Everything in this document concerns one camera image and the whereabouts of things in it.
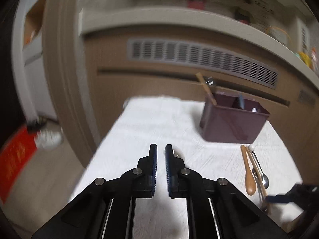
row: wooden chopstick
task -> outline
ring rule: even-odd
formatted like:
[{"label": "wooden chopstick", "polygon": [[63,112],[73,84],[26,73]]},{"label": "wooden chopstick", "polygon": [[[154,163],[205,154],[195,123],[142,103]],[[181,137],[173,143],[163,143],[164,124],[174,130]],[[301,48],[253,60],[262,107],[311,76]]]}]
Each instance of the wooden chopstick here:
[{"label": "wooden chopstick", "polygon": [[203,86],[205,92],[207,93],[208,97],[210,98],[211,102],[213,103],[214,106],[217,105],[217,102],[212,94],[212,91],[210,90],[210,88],[208,87],[208,85],[206,84],[202,74],[200,72],[198,72],[196,74],[197,79],[199,80],[199,82],[201,83],[201,85]]}]

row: yellow object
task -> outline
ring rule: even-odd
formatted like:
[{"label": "yellow object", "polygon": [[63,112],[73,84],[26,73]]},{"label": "yellow object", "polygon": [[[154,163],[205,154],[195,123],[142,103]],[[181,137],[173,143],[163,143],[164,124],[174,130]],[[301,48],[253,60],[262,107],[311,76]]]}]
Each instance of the yellow object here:
[{"label": "yellow object", "polygon": [[311,58],[304,52],[299,52],[298,54],[300,55],[301,60],[304,61],[309,68],[311,68]]}]

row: wooden spoon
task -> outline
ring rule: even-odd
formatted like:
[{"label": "wooden spoon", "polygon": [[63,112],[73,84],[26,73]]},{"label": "wooden spoon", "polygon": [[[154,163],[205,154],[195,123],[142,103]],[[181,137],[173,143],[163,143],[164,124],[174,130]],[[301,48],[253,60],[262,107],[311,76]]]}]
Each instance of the wooden spoon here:
[{"label": "wooden spoon", "polygon": [[253,168],[256,170],[259,183],[261,184],[260,185],[261,191],[262,191],[264,197],[266,197],[268,194],[267,194],[267,191],[266,191],[265,186],[263,184],[263,178],[262,178],[260,172],[258,171],[256,162],[254,161],[253,156],[252,156],[251,152],[249,151],[248,147],[245,147],[245,149],[246,149],[246,152],[247,152],[247,154],[248,154],[248,156],[250,158],[251,164],[253,165]]},{"label": "wooden spoon", "polygon": [[246,192],[248,195],[252,196],[255,194],[257,186],[254,179],[253,174],[251,173],[247,153],[246,153],[246,147],[244,145],[240,146],[242,158],[244,160],[245,170],[246,170],[246,177],[245,177],[245,186],[246,186]]}]

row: air vent grille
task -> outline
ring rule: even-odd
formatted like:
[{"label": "air vent grille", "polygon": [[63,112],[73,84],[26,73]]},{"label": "air vent grille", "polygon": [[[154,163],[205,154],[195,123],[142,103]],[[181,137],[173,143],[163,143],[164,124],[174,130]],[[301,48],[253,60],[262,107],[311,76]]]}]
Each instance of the air vent grille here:
[{"label": "air vent grille", "polygon": [[219,47],[186,41],[132,38],[128,40],[128,58],[148,62],[205,68],[238,76],[272,89],[276,88],[276,69],[252,58]]}]

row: maroon plastic container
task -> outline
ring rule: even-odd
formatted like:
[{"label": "maroon plastic container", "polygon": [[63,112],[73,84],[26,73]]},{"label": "maroon plastic container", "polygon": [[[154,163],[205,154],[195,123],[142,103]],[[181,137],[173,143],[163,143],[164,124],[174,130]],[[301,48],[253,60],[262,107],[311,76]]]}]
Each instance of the maroon plastic container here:
[{"label": "maroon plastic container", "polygon": [[217,105],[206,98],[199,126],[206,141],[251,144],[270,113],[258,102],[245,99],[245,109],[232,108],[236,97],[215,94]]}]

